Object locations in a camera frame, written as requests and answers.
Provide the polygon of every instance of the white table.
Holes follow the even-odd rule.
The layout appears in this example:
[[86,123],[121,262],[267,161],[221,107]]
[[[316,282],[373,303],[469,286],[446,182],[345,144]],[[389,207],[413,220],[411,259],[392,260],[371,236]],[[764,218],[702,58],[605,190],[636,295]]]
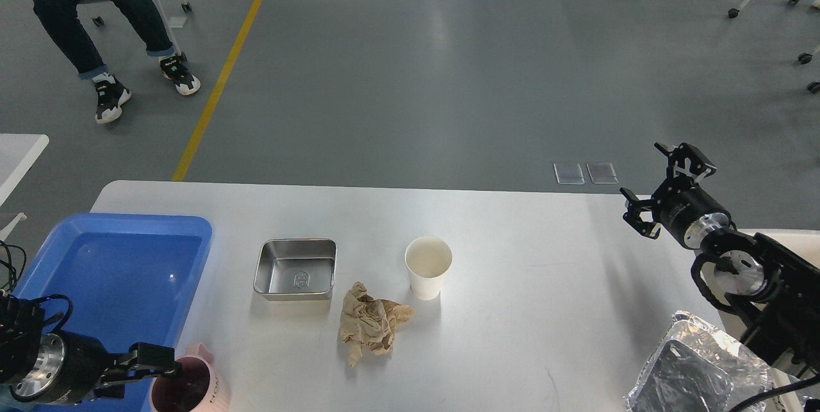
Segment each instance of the white table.
[[[46,135],[0,134],[0,205],[6,202],[48,144]],[[6,240],[14,226],[24,219],[23,213],[0,215],[0,240]]]
[[[211,222],[176,348],[213,349],[231,412],[620,410],[674,310],[719,324],[689,278],[694,256],[665,233],[638,236],[617,195],[117,181],[92,211]],[[425,235],[454,253],[429,302],[404,268],[404,248]],[[339,249],[332,301],[256,295],[263,243],[311,237]],[[391,356],[348,368],[338,325],[354,281],[418,315]]]

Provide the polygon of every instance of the mug handle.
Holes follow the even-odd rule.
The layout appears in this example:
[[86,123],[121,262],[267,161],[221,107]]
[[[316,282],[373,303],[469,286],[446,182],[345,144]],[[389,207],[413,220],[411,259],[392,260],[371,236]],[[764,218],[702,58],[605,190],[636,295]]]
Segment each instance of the mug handle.
[[213,353],[205,348],[204,343],[191,343],[185,348],[185,356],[199,356],[202,359],[205,359],[205,362],[209,363],[209,365],[213,366]]

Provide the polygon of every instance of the sneaker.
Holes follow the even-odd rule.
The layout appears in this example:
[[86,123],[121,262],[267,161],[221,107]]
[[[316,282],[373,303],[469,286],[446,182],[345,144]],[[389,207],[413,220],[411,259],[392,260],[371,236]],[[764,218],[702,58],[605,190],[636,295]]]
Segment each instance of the sneaker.
[[190,95],[199,90],[199,79],[182,64],[179,55],[161,60],[159,67],[162,69],[162,76],[174,83],[179,94]]
[[112,84],[108,80],[94,83],[97,91],[97,123],[107,124],[122,115],[122,105],[131,99],[131,91],[114,76]]

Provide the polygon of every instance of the brown paper towel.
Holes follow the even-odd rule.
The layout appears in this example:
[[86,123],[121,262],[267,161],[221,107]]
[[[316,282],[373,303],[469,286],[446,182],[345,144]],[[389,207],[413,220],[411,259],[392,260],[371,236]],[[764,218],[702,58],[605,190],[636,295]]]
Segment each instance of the brown paper towel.
[[345,295],[342,315],[339,319],[339,335],[348,343],[348,364],[354,367],[361,359],[361,349],[369,348],[373,354],[393,351],[396,328],[416,315],[407,304],[389,299],[373,299],[367,295],[363,283],[355,283]]

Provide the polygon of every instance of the cable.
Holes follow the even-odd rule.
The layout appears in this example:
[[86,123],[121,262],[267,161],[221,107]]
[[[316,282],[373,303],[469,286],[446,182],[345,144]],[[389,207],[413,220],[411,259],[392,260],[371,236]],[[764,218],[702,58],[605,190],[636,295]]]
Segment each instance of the cable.
[[29,261],[29,255],[26,254],[26,250],[23,249],[20,245],[12,245],[11,243],[7,243],[6,246],[12,249],[18,249],[18,251],[21,251],[23,253],[23,266],[20,267],[20,275],[22,276],[23,272],[26,271],[26,263],[28,263]]
[[761,400],[767,400],[771,397],[775,397],[776,395],[783,395],[786,393],[791,393],[792,391],[801,390],[803,388],[807,388],[807,386],[817,385],[817,383],[820,383],[820,375],[815,375],[814,377],[807,378],[806,380],[800,380],[799,382],[792,383],[791,385],[781,386],[781,388],[773,388],[769,391],[764,391],[761,394],[753,395],[747,400],[741,401],[740,404],[732,407],[732,409],[729,409],[729,412],[741,412],[741,410],[747,409],[750,406],[759,403]]
[[62,318],[60,318],[60,321],[56,325],[54,325],[54,328],[52,329],[52,331],[58,331],[58,330],[62,329],[62,327],[65,325],[66,322],[68,322],[68,318],[70,318],[71,313],[74,312],[74,304],[71,303],[71,299],[68,298],[65,295],[53,294],[53,295],[48,295],[48,296],[44,296],[44,297],[41,297],[41,298],[35,298],[31,301],[31,303],[40,304],[40,303],[44,303],[46,301],[51,301],[52,299],[64,299],[65,302],[68,303],[68,310],[65,311],[65,314],[62,315]]
[[8,282],[3,285],[3,287],[8,287],[9,290],[14,290],[17,286],[17,268],[14,268],[12,264],[12,252],[9,250],[8,246],[5,242],[0,240],[0,246],[3,247],[3,250],[6,251],[6,257],[8,257],[8,262],[0,260],[0,264],[3,264],[4,267],[8,269]]
[[714,263],[714,260],[710,257],[710,255],[703,252],[703,254],[698,255],[694,259],[694,263],[692,263],[692,268],[689,269],[689,274],[691,274],[692,281],[694,281],[695,286],[698,287],[700,290],[700,295],[703,298],[706,298],[715,309],[719,309],[725,313],[729,313],[730,315],[734,315],[736,313],[735,309],[728,304],[724,304],[721,302],[717,296],[712,293],[712,290],[709,289],[709,285],[700,277],[700,271],[703,269],[703,264],[706,263]]
[[[0,240],[0,247],[3,247],[3,250],[6,252],[6,257],[8,258],[8,261],[0,260],[0,264],[8,270],[8,282],[4,284],[3,287],[8,287],[9,290],[14,290],[14,288],[17,287],[17,283],[20,282],[20,276],[23,275],[23,271],[26,269],[29,256],[26,254],[26,250],[20,245],[12,245],[11,243],[5,243]],[[14,263],[12,263],[11,249],[17,249],[23,253],[23,266],[20,267],[19,271],[15,268]]]

